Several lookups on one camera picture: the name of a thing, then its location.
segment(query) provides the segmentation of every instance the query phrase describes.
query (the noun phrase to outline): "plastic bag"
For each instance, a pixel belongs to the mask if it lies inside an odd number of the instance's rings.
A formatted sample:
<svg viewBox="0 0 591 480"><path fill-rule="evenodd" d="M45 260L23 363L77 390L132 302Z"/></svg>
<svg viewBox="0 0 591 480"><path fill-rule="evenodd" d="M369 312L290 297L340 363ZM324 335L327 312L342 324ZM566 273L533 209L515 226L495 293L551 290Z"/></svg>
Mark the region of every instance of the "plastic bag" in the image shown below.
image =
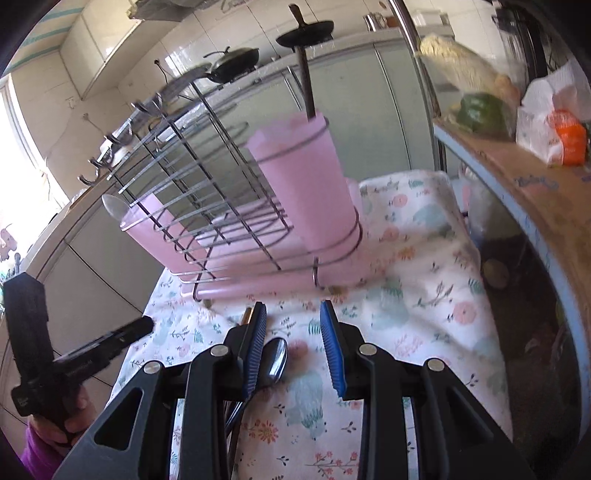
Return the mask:
<svg viewBox="0 0 591 480"><path fill-rule="evenodd" d="M517 144L548 166L581 165L586 159L591 89L579 64L570 60L531 82L517 112Z"/></svg>
<svg viewBox="0 0 591 480"><path fill-rule="evenodd" d="M421 42L420 55L463 93L449 120L480 136L513 139L521 92L508 75L464 45L437 35ZM506 71L519 70L505 63Z"/></svg>

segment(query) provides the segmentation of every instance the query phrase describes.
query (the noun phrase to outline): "orange label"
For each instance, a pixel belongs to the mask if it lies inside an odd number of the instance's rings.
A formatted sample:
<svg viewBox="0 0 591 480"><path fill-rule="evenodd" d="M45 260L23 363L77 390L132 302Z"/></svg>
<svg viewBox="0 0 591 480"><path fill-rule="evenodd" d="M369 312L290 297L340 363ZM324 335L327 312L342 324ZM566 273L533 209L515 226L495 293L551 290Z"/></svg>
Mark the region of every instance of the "orange label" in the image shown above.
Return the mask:
<svg viewBox="0 0 591 480"><path fill-rule="evenodd" d="M556 131L563 147L562 165L582 165L587 149L587 131L568 110L556 110L546 117L548 126Z"/></svg>

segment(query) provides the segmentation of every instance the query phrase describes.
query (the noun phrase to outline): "utensil holder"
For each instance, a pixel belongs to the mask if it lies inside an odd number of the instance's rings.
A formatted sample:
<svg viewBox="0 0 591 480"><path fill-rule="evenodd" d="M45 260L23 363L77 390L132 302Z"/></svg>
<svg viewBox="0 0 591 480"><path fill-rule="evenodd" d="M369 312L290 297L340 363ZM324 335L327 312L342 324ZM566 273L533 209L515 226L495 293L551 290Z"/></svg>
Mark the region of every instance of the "utensil holder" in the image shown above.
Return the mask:
<svg viewBox="0 0 591 480"><path fill-rule="evenodd" d="M324 115L276 121L246 146L308 251L328 249L322 262L352 249L357 214Z"/></svg>

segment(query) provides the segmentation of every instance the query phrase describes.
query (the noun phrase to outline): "wall tile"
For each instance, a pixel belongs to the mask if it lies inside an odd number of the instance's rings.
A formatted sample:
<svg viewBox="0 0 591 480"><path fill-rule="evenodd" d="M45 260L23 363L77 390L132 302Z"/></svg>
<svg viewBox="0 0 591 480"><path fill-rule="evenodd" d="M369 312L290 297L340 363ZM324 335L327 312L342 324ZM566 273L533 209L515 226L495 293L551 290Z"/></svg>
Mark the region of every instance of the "wall tile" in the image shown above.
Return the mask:
<svg viewBox="0 0 591 480"><path fill-rule="evenodd" d="M214 27L206 27L206 31L218 50L224 50L227 46L242 45L263 33L261 26L248 8L240 9Z"/></svg>
<svg viewBox="0 0 591 480"><path fill-rule="evenodd" d="M58 52L35 59L11 73L13 81L19 86L19 103L29 102L44 92L70 83L68 72Z"/></svg>
<svg viewBox="0 0 591 480"><path fill-rule="evenodd" d="M248 10L248 7L245 4L229 8L228 2L221 1L206 10L195 10L195 16L203 28L206 31L209 31L210 28L215 27L221 21L227 20L231 16L244 10Z"/></svg>
<svg viewBox="0 0 591 480"><path fill-rule="evenodd" d="M312 11L319 21L332 20L335 22L335 30L333 31L335 38L367 31L363 17L369 13L369 10L361 0L332 8L312 7Z"/></svg>
<svg viewBox="0 0 591 480"><path fill-rule="evenodd" d="M363 0L306 0L306 3L313 12L320 12L345 5L351 7L352 5L363 3Z"/></svg>
<svg viewBox="0 0 591 480"><path fill-rule="evenodd" d="M450 16L476 10L472 0L431 0L433 7Z"/></svg>
<svg viewBox="0 0 591 480"><path fill-rule="evenodd" d="M505 58L505 46L501 40L499 29L492 19L492 16L495 14L494 9L492 11L490 9L479 9L478 14L480 15L486 38L488 38L488 43L491 47L491 54L495 57Z"/></svg>
<svg viewBox="0 0 591 480"><path fill-rule="evenodd" d="M159 59L161 65L169 73L171 71L170 58L164 46L158 42L136 65L131 69L121 82L119 91L128 103L136 100L145 100L165 85L164 75L154 65L154 60Z"/></svg>
<svg viewBox="0 0 591 480"><path fill-rule="evenodd" d="M496 8L493 7L490 2L487 2L486 0L473 0L473 2L478 11L488 12L489 15L495 15Z"/></svg>
<svg viewBox="0 0 591 480"><path fill-rule="evenodd" d="M177 27L171 30L162 40L168 53L183 48L205 34L205 29L195 15L189 15Z"/></svg>
<svg viewBox="0 0 591 480"><path fill-rule="evenodd" d="M486 57L492 54L480 15L476 9L468 13L450 15L449 21L456 41L471 48L479 55Z"/></svg>
<svg viewBox="0 0 591 480"><path fill-rule="evenodd" d="M165 44L164 46L170 55L171 61L174 62L180 72L186 72L205 61L214 62L217 59L213 55L206 59L203 58L205 54L217 50L209 36L205 33L199 38L192 38L189 42L174 48L171 44Z"/></svg>
<svg viewBox="0 0 591 480"><path fill-rule="evenodd" d="M271 61L271 57L277 55L275 49L271 45L271 42L267 38L267 36L262 33L257 35L254 38L244 42L241 47L250 47L250 48L258 48L259 49L259 61L258 64L266 64Z"/></svg>
<svg viewBox="0 0 591 480"><path fill-rule="evenodd" d="M265 31L271 30L279 25L296 21L288 7L293 0L253 0L248 8ZM299 7L302 15L310 15L312 10L305 2L300 2Z"/></svg>

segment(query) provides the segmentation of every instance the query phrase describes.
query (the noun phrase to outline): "green pepper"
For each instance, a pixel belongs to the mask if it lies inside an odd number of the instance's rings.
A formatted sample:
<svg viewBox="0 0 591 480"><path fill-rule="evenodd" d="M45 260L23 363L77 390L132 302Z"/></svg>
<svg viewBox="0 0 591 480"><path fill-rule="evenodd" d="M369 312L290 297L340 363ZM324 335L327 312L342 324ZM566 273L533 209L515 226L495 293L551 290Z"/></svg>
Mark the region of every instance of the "green pepper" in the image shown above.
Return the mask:
<svg viewBox="0 0 591 480"><path fill-rule="evenodd" d="M509 131L511 108L490 93L467 93L462 98L456 122L477 135L502 140L512 136Z"/></svg>

